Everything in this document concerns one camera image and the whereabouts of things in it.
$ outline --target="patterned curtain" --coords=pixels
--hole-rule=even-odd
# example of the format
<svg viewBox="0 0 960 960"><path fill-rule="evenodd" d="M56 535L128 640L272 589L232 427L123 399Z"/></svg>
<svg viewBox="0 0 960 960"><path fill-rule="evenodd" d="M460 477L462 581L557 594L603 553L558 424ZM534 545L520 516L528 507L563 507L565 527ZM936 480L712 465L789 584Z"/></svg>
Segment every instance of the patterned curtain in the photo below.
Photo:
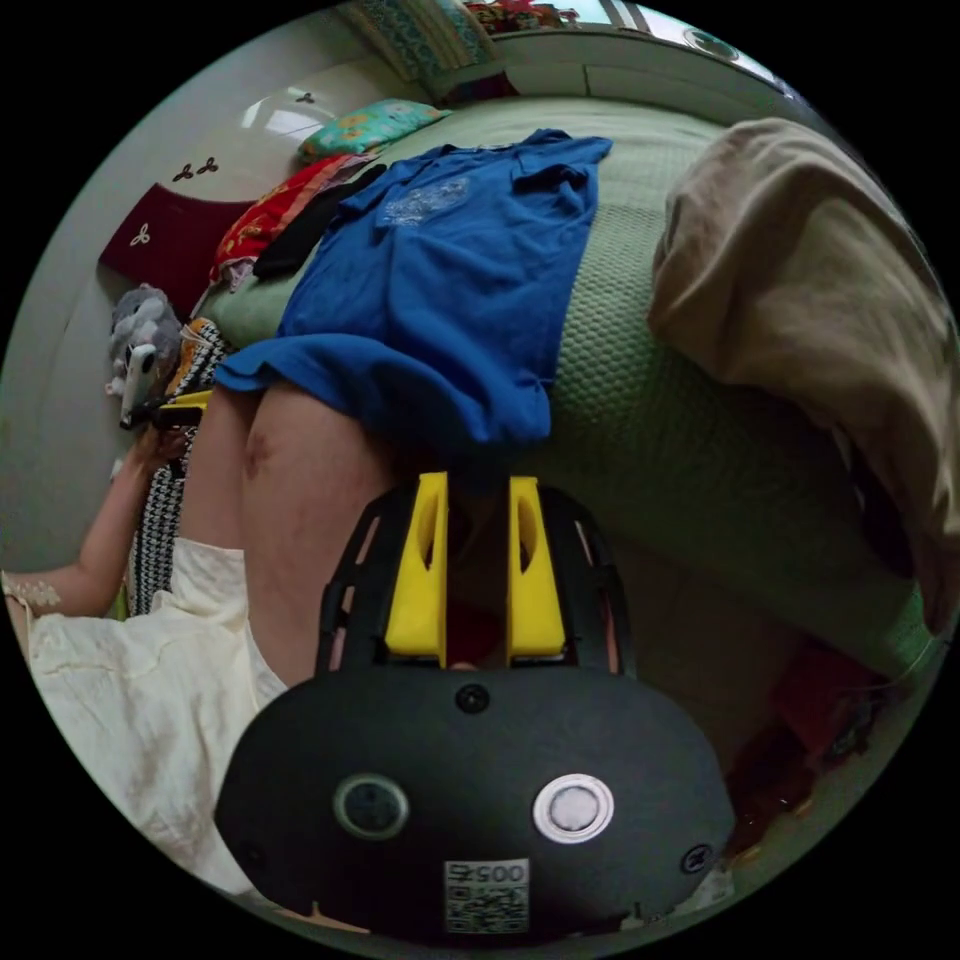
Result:
<svg viewBox="0 0 960 960"><path fill-rule="evenodd" d="M340 12L407 82L497 60L460 0L352 0Z"/></svg>

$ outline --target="hand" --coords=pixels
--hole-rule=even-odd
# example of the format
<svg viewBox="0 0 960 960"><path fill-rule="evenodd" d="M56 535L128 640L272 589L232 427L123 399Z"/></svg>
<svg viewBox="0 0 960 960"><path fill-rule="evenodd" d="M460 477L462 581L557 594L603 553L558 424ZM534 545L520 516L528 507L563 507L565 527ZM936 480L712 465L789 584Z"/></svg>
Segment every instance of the hand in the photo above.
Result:
<svg viewBox="0 0 960 960"><path fill-rule="evenodd" d="M182 430L157 430L147 427L137 438L130 456L153 475L171 460L179 460L187 449L187 437Z"/></svg>

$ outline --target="thigh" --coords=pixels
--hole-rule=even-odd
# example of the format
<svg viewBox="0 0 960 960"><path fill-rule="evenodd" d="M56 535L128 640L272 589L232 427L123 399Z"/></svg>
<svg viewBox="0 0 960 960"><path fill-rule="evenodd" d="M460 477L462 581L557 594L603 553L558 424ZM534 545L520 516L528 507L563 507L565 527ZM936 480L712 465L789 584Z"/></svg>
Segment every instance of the thigh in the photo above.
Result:
<svg viewBox="0 0 960 960"><path fill-rule="evenodd" d="M214 388L194 437L178 533L212 547L241 549L242 473L260 394Z"/></svg>
<svg viewBox="0 0 960 960"><path fill-rule="evenodd" d="M312 676L320 600L364 507L396 482L385 445L295 387L264 396L247 442L242 523L250 627L286 684Z"/></svg>

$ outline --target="gray plush toy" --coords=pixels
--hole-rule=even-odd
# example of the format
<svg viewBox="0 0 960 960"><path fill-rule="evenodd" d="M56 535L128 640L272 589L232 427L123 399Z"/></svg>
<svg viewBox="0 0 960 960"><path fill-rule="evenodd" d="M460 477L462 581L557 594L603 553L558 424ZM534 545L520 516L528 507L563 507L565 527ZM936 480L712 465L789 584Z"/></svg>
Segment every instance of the gray plush toy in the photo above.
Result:
<svg viewBox="0 0 960 960"><path fill-rule="evenodd" d="M157 382L166 383L180 360L180 321L167 295L142 283L125 293L113 308L110 325L110 361L113 380L107 396L122 397L134 347L152 343L157 348Z"/></svg>

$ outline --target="blue t-shirt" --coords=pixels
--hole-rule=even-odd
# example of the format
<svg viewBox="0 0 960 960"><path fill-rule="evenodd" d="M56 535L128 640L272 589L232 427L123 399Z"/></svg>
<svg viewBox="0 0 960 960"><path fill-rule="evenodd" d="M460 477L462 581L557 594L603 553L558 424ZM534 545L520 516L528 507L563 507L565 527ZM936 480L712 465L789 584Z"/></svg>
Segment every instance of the blue t-shirt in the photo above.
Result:
<svg viewBox="0 0 960 960"><path fill-rule="evenodd" d="M345 200L277 336L220 366L286 379L371 430L448 461L509 458L547 437L546 388L611 141L540 130L438 147Z"/></svg>

